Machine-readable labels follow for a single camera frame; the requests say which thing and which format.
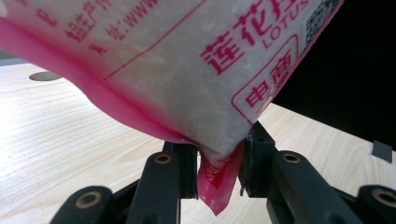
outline light wood surface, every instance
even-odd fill
[[[126,127],[93,106],[64,78],[37,82],[31,64],[0,67],[0,223],[49,223],[76,190],[117,191],[140,177],[163,141]],[[361,185],[396,189],[396,165],[370,155],[372,143],[269,105],[260,122],[279,150],[305,155],[333,186],[356,195]],[[270,223],[265,199],[239,197],[215,217],[182,200],[181,223]]]

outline wood grain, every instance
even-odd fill
[[[49,223],[76,190],[117,191],[162,150],[163,141],[116,122],[64,78],[29,79],[42,71],[0,67],[0,223]],[[395,162],[370,156],[372,143],[277,105],[260,121],[278,149],[305,155],[331,185],[351,194],[366,184],[396,189]],[[182,200],[181,222],[269,223],[265,199],[239,197],[239,188],[217,217],[201,201]]]

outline black background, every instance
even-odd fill
[[[396,1],[346,0],[274,103],[396,148]]]

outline pink plastic bag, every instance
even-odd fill
[[[114,119],[203,154],[231,196],[240,142],[342,0],[0,0],[0,48],[66,77]]]

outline qr code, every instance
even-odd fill
[[[306,45],[312,41],[320,27],[329,18],[340,0],[324,0],[306,22]]]

